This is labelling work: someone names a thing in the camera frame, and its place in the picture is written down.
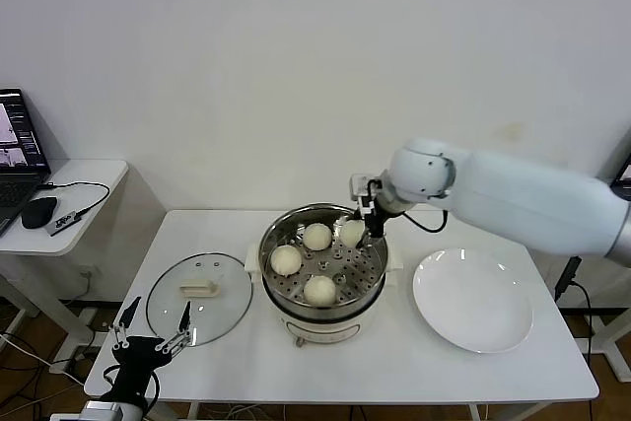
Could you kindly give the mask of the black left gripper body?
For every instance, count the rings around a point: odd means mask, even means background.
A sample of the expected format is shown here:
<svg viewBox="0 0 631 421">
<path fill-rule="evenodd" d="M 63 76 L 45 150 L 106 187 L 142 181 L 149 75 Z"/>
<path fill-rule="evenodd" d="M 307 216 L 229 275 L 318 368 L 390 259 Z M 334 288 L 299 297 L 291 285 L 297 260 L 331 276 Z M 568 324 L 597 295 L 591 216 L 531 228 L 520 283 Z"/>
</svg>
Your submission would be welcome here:
<svg viewBox="0 0 631 421">
<path fill-rule="evenodd" d="M 151 374 L 167 364 L 167 355 L 157 350 L 160 337 L 129 336 L 127 347 L 113 350 L 119 365 L 110 394 L 114 400 L 144 400 Z"/>
</svg>

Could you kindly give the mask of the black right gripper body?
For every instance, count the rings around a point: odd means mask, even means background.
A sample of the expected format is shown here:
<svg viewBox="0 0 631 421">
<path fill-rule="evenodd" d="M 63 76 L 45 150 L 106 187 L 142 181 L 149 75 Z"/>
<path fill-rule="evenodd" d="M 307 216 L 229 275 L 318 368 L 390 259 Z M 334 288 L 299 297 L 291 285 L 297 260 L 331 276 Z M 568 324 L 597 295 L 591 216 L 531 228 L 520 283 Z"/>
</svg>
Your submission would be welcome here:
<svg viewBox="0 0 631 421">
<path fill-rule="evenodd" d="M 359 197 L 359 215 L 364 221 L 365 230 L 371 238 L 382 238 L 385 233 L 385 223 L 394 217 L 378 202 L 377 196 L 368 191 Z"/>
</svg>

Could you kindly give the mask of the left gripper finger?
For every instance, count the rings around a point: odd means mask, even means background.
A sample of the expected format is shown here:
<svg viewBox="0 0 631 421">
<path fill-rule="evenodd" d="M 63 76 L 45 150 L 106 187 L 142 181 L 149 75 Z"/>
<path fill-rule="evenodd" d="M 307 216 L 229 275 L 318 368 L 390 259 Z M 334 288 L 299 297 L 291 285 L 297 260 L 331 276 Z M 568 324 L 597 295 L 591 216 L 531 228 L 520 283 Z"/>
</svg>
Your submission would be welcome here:
<svg viewBox="0 0 631 421">
<path fill-rule="evenodd" d="M 141 296 L 137 296 L 132 301 L 132 303 L 122 312 L 120 318 L 118 320 L 115 320 L 109 326 L 109 331 L 113 334 L 114 337 L 114 343 L 112 346 L 113 350 L 129 347 L 127 331 L 131 326 L 140 301 Z"/>
<path fill-rule="evenodd" d="M 191 302 L 188 301 L 179 320 L 175 334 L 171 338 L 159 343 L 156 346 L 157 352 L 162 352 L 167 355 L 177 355 L 191 342 L 190 309 Z"/>
</svg>

